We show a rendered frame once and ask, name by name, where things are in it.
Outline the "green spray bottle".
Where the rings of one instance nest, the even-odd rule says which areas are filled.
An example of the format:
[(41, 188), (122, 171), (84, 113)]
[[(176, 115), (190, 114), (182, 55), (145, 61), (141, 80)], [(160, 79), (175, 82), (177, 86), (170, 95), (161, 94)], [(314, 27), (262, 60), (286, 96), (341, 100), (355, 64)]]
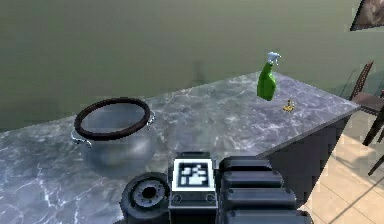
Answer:
[(276, 52), (269, 52), (267, 54), (267, 62), (260, 73), (257, 83), (257, 96), (264, 100), (271, 101), (274, 97), (276, 80), (272, 74), (272, 68), (278, 64), (280, 57), (281, 55)]

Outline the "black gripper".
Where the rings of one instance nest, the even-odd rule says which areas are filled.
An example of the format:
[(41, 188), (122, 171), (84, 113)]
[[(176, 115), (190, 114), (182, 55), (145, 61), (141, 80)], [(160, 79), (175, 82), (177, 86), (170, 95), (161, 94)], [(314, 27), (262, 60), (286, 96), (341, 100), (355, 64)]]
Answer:
[(124, 216), (121, 224), (169, 224), (169, 194), (163, 173), (149, 172), (133, 178), (119, 202)]

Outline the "grey marble counter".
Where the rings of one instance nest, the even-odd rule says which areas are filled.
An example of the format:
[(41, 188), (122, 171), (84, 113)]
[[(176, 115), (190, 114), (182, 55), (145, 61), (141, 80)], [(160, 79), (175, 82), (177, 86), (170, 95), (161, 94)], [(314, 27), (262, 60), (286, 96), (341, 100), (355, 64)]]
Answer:
[[(288, 76), (273, 100), (255, 73), (147, 99), (156, 119), (153, 158), (123, 176), (103, 176), (72, 142), (71, 117), (0, 134), (0, 224), (113, 224), (126, 183), (162, 172), (180, 151), (268, 158), (304, 204), (358, 105)], [(283, 107), (291, 99), (295, 108)]]

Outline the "framed wall picture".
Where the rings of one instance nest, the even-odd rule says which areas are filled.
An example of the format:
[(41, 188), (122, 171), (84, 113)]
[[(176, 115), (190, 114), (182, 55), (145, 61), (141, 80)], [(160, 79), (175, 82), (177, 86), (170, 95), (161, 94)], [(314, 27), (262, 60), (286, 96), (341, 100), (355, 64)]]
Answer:
[(384, 0), (361, 0), (351, 31), (384, 26)]

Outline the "dark brown wooden chair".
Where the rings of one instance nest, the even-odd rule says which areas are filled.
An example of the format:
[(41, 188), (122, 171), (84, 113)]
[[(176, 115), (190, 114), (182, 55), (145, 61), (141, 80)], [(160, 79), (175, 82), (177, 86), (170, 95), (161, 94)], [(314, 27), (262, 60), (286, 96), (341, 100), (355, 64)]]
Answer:
[(380, 97), (363, 92), (363, 87), (372, 66), (373, 61), (364, 65), (349, 97), (349, 100), (359, 104), (364, 112), (376, 116), (373, 125), (363, 141), (364, 146), (369, 146), (379, 131), (381, 131), (381, 133), (378, 142), (384, 139), (384, 92)]

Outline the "silver pot with dark rim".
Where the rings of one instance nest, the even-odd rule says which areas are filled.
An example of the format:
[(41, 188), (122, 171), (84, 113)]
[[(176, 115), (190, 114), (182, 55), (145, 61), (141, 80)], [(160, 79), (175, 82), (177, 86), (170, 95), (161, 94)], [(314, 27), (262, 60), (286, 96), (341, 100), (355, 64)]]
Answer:
[(71, 139), (94, 172), (128, 175), (144, 167), (158, 149), (154, 120), (155, 113), (141, 99), (109, 98), (77, 114)]

